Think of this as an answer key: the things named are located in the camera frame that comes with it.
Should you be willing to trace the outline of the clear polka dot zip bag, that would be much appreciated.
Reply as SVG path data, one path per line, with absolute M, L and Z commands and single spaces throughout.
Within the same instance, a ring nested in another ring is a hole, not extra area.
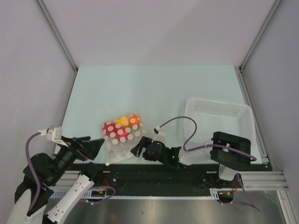
M 134 114 L 136 114 L 136 113 L 126 114 L 124 116 L 131 117 Z M 106 122 L 110 121 L 110 122 L 116 123 L 118 118 L 113 119 L 113 120 L 108 120 Z M 105 162 L 105 165 L 108 166 L 110 164 L 124 161 L 126 159 L 133 157 L 134 155 L 130 152 L 131 149 L 134 148 L 140 142 L 142 137 L 147 136 L 148 132 L 142 122 L 142 119 L 140 122 L 140 126 L 134 125 L 133 127 L 131 127 L 130 125 L 128 125 L 128 127 L 131 128 L 131 132 L 128 136 L 128 140 L 125 141 L 124 143 L 121 143 L 118 140 L 112 140 L 111 138 L 109 138 L 107 140 L 104 138 L 105 139 L 105 147 L 106 147 L 106 151 L 107 151 L 107 162 Z

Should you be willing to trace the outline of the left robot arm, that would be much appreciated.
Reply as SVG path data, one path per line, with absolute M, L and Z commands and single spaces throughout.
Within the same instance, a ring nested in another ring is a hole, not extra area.
M 80 171 L 75 183 L 65 196 L 50 211 L 46 212 L 51 187 L 63 177 L 76 160 L 94 160 L 104 144 L 104 138 L 92 140 L 89 136 L 80 138 L 62 137 L 60 150 L 55 158 L 45 153 L 29 156 L 28 148 L 33 137 L 25 145 L 28 165 L 23 170 L 24 178 L 14 195 L 14 208 L 9 224 L 63 224 L 69 213 L 93 186 L 103 182 L 102 168 L 90 162 Z

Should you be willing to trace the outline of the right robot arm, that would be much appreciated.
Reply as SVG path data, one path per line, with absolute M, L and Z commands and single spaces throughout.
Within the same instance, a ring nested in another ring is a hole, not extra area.
M 131 153 L 146 161 L 158 161 L 174 169 L 212 160 L 219 164 L 215 181 L 227 187 L 242 169 L 248 169 L 256 157 L 251 154 L 249 139 L 224 132 L 214 132 L 210 141 L 194 148 L 167 147 L 166 134 L 155 129 L 154 138 L 142 137 Z

